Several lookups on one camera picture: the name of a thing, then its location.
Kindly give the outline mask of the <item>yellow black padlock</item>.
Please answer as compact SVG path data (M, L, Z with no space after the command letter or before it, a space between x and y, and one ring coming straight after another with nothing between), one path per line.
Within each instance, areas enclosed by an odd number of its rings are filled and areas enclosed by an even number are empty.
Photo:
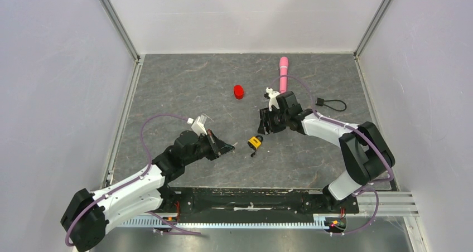
M253 150L253 153L250 155L251 157L255 156L257 150L262 145L263 139L261 135L256 135L247 141L248 146Z

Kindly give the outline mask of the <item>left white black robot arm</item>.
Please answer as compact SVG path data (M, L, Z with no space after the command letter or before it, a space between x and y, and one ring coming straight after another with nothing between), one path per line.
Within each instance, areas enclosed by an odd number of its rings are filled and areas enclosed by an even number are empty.
M234 149L211 130L202 134L186 130L137 173L100 190L78 190L60 220L66 246L88 251L135 216L172 210L175 197L168 190L169 182L183 175L186 166L203 158L215 160Z

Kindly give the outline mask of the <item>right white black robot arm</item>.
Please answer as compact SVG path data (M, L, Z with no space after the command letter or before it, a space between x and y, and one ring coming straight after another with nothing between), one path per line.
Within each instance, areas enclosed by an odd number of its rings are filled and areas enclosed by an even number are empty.
M322 190L322 205L327 211L338 211L349 196L380 182L383 173L388 173L387 181L393 178L395 158L374 123L345 123L302 109L291 91L280 93L267 88L264 96L269 104L259 111L258 133L267 135L289 128L340 148L345 171Z

